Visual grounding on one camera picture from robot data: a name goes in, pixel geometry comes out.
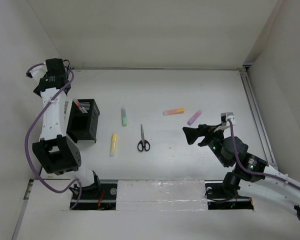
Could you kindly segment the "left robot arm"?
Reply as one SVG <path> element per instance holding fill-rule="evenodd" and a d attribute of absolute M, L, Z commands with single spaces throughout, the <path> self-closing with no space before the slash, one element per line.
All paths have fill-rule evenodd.
<path fill-rule="evenodd" d="M 42 129 L 32 151 L 48 174 L 78 172 L 82 164 L 81 154 L 67 136 L 64 115 L 67 93 L 73 80 L 68 78 L 62 59 L 47 59 L 44 65 L 47 71 L 34 90 L 43 102 L 43 109 L 34 123 L 42 120 Z"/>

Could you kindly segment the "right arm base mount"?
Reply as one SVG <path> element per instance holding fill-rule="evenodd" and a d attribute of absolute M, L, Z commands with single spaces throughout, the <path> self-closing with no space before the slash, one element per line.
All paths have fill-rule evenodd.
<path fill-rule="evenodd" d="M 240 196 L 237 191 L 226 191 L 222 184 L 222 180 L 204 182 L 208 210 L 254 210 L 252 198 Z"/>

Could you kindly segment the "green highlighter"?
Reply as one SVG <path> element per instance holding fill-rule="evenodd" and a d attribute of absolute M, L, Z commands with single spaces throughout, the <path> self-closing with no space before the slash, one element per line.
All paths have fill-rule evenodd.
<path fill-rule="evenodd" d="M 121 107 L 121 123 L 123 127 L 126 127 L 128 125 L 128 118 L 125 107 Z"/>

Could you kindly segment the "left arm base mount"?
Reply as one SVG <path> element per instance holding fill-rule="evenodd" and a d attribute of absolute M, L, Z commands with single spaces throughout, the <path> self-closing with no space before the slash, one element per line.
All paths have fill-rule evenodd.
<path fill-rule="evenodd" d="M 70 208 L 75 211 L 114 211 L 116 210 L 118 182 L 114 180 L 102 180 L 100 189 L 86 186 L 82 188 L 79 197 L 79 186 L 75 184 L 70 188 L 72 197 Z"/>

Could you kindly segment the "red highlighter pen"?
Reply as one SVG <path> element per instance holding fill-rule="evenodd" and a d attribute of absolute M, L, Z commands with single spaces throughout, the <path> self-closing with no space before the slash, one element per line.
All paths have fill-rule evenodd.
<path fill-rule="evenodd" d="M 87 113 L 87 110 L 81 105 L 81 103 L 76 98 L 73 99 L 73 102 L 82 113 Z"/>

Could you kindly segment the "orange highlighter pen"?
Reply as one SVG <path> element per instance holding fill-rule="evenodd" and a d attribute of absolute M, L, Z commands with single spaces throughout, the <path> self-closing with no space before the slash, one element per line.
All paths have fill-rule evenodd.
<path fill-rule="evenodd" d="M 84 112 L 84 108 L 82 107 L 82 105 L 80 104 L 80 102 L 76 98 L 74 98 L 72 101 L 80 109 L 81 112 Z"/>

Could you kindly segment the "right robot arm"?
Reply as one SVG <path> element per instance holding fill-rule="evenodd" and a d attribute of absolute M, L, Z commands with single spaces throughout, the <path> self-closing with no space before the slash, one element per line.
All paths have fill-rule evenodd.
<path fill-rule="evenodd" d="M 197 128 L 183 127 L 188 145 L 202 137 L 199 147 L 209 147 L 221 165 L 232 167 L 221 184 L 225 200 L 239 195 L 240 182 L 260 184 L 292 202 L 293 210 L 300 221 L 300 182 L 276 170 L 267 161 L 248 152 L 248 145 L 234 134 L 234 124 L 229 119 L 226 124 L 201 124 Z"/>

